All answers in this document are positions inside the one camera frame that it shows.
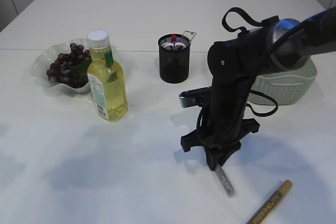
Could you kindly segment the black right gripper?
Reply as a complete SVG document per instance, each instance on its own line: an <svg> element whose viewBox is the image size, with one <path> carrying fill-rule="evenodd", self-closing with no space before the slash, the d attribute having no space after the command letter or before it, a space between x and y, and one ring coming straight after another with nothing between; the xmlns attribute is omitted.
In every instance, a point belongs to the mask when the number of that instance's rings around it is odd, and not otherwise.
<svg viewBox="0 0 336 224"><path fill-rule="evenodd" d="M211 88L208 105L201 108L196 129L181 137L183 151L204 146L206 163L211 171L223 166L236 152L231 147L249 133L257 133L260 124L244 119L247 97L251 88Z"/></svg>

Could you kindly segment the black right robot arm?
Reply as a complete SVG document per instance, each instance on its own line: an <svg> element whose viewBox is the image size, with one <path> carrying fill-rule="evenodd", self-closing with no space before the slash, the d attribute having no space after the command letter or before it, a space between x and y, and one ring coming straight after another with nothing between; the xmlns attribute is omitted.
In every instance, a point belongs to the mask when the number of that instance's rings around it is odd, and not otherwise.
<svg viewBox="0 0 336 224"><path fill-rule="evenodd" d="M232 12L255 29L231 28L223 21L227 31L238 35L210 47L207 64L213 76L211 86L179 96L183 108L201 108L195 130L181 137L181 147L185 152L194 146L203 147L210 170L224 165L247 134L258 132L259 123L244 118L258 76L298 70L311 56L335 51L335 8L302 22L278 16L257 22L239 7L233 7Z"/></svg>

